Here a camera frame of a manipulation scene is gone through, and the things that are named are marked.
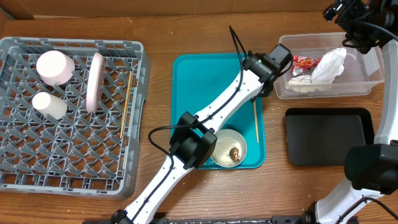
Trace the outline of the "brown food piece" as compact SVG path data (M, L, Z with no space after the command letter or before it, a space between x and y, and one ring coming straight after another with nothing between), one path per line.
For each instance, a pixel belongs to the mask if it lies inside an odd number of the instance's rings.
M233 162L238 162L240 160L239 149L234 147L229 151L229 156Z

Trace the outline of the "red snack wrapper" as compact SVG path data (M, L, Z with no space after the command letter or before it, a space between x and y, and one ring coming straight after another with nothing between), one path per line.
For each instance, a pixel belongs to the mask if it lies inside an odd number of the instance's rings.
M297 55L293 56L293 76L303 75L305 72L315 68L320 63L320 60L321 58L309 58Z

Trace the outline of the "pink shallow bowl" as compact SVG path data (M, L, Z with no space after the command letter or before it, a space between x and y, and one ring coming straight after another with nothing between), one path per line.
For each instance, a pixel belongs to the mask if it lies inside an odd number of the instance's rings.
M42 54L36 62L41 80L50 86L63 85L73 76L75 63L72 58L57 50Z

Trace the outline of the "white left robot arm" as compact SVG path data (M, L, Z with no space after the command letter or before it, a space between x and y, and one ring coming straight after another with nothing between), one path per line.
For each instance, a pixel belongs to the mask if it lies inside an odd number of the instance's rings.
M247 101L268 96L276 79L290 69L292 59L282 44L269 54L248 52L239 57L239 73L213 102L195 115L184 113L175 126L169 126L173 133L162 167L133 203L112 215L111 223L150 223L177 183L212 155L216 133L225 122Z

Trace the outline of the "small white tissue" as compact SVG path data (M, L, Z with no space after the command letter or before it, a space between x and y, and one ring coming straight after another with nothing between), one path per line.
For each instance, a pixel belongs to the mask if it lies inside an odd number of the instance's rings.
M299 75L291 78L287 84L288 85L310 85L312 83L310 75Z

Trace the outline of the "grey bowl with rice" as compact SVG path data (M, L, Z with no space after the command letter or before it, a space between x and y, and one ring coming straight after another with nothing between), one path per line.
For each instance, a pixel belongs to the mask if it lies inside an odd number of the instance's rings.
M232 168L240 165L247 154L247 144L243 136L233 129L222 129L216 133L217 141L211 159L219 166ZM232 148L239 149L240 160L233 162L229 156Z

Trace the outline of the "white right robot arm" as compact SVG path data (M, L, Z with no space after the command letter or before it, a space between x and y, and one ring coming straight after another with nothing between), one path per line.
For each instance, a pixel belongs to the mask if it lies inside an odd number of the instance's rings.
M346 32L343 46L362 54L381 48L382 116L373 143L348 151L343 180L303 212L299 223L357 223L354 216L371 202L397 218L379 200L397 190L397 1L335 1L323 17Z

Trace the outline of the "white round plate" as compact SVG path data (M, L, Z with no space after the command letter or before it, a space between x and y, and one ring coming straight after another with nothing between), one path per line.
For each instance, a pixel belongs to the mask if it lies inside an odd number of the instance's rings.
M96 111L101 99L105 64L104 57L95 53L91 62L86 89L86 110L89 113Z

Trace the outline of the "white paper cup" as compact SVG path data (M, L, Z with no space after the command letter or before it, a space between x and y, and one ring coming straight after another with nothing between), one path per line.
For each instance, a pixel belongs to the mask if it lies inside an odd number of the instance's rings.
M43 115L51 115L55 119L60 119L67 112L66 102L46 92L39 92L32 99L32 106Z

